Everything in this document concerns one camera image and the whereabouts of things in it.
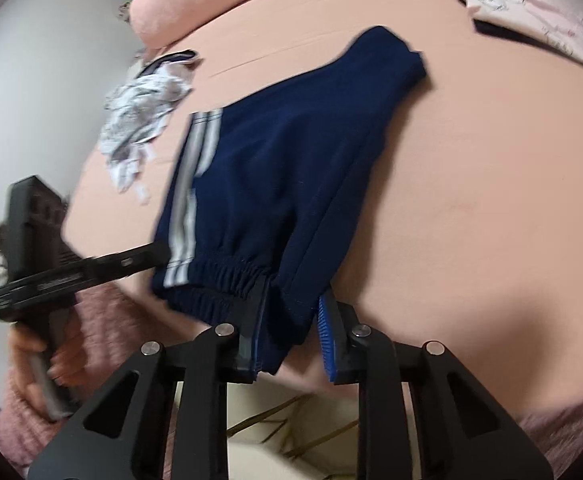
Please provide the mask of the person left hand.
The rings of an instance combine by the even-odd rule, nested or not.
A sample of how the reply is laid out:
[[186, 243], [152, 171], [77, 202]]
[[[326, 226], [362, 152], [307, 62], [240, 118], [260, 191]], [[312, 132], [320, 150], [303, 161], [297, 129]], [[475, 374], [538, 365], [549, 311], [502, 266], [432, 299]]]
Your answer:
[[60, 345], [48, 343], [22, 323], [8, 332], [15, 390], [49, 422], [67, 417], [86, 386], [86, 349], [80, 316], [75, 308], [57, 311], [62, 323]]

